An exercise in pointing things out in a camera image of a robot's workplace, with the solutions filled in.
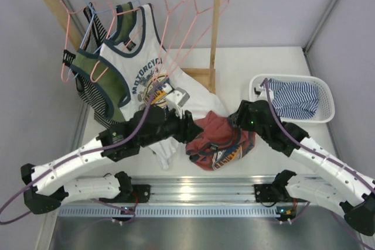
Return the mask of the red tank top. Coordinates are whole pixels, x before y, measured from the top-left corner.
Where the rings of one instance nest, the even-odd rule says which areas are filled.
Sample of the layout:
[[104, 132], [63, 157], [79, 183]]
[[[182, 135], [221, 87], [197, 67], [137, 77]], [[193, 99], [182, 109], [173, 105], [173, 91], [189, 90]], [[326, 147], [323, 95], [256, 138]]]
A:
[[255, 133], [235, 127], [228, 117], [210, 111], [195, 120], [203, 128], [185, 147], [189, 160], [206, 171], [214, 171], [243, 158], [255, 147]]

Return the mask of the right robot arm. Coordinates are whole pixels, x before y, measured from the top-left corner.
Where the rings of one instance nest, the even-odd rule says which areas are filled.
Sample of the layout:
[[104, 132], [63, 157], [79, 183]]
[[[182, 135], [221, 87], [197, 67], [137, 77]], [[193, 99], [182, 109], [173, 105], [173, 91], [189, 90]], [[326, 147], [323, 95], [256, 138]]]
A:
[[324, 150], [296, 124], [283, 122], [264, 101], [243, 100], [231, 114], [235, 127], [256, 133], [273, 150], [302, 164], [321, 181], [295, 173], [273, 186], [280, 201], [290, 197], [314, 203], [344, 218], [357, 232], [374, 235], [374, 179], [363, 175]]

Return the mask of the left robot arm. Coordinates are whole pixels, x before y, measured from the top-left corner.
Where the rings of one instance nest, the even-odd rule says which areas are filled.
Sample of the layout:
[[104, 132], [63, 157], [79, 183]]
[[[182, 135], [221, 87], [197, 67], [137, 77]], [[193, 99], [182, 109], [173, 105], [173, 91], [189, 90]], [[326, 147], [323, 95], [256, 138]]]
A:
[[141, 148], [165, 139], [189, 143], [202, 132], [203, 128], [194, 122], [191, 112], [178, 114], [174, 109], [151, 105], [59, 159], [44, 165], [23, 165], [21, 176], [27, 186], [23, 192], [25, 206], [33, 214], [45, 214], [82, 200], [125, 203], [134, 193], [126, 172], [89, 178], [83, 175], [136, 156]]

